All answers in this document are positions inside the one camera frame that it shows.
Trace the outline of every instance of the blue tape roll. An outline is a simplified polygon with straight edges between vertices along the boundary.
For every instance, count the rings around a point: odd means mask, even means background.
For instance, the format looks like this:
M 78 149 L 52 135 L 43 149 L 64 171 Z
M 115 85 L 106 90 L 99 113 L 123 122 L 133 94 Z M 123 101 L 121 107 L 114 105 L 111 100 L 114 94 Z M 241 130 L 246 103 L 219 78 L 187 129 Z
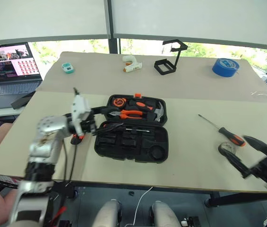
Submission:
M 213 72 L 222 77 L 231 77 L 238 69 L 239 64 L 236 61 L 228 58 L 217 59 L 212 68 Z

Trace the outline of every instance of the laptop screen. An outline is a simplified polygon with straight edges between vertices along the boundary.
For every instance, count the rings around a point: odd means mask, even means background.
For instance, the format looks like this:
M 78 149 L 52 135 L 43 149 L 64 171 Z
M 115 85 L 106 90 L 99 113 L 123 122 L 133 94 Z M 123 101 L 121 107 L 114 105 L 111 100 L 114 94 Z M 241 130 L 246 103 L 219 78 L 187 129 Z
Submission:
M 0 45 L 0 82 L 41 79 L 28 43 Z

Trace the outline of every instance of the white roller blind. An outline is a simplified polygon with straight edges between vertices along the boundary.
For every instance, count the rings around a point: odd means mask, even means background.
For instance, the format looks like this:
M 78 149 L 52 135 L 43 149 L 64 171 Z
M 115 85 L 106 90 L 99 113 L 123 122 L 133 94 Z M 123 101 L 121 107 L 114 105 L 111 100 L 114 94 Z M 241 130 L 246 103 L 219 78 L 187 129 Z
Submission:
M 174 36 L 267 45 L 267 0 L 112 0 L 112 12 L 119 38 Z
M 85 35 L 107 38 L 104 0 L 0 0 L 0 40 Z

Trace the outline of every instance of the white glue gun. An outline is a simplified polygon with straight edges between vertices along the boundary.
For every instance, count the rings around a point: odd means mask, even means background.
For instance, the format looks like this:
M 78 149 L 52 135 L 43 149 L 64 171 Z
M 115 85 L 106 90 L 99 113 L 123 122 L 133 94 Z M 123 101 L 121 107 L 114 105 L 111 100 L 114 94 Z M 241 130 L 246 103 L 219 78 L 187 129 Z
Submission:
M 123 62 L 126 62 L 126 67 L 123 69 L 124 72 L 139 70 L 143 66 L 142 63 L 137 62 L 137 59 L 133 55 L 123 56 Z

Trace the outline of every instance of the laptop keyboard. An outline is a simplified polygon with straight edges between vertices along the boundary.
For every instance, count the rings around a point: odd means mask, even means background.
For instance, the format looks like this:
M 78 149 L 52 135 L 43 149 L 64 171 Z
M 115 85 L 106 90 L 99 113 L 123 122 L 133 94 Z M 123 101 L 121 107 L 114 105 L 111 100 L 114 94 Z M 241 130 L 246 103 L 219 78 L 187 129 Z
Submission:
M 0 96 L 31 93 L 39 84 L 40 82 L 0 85 Z

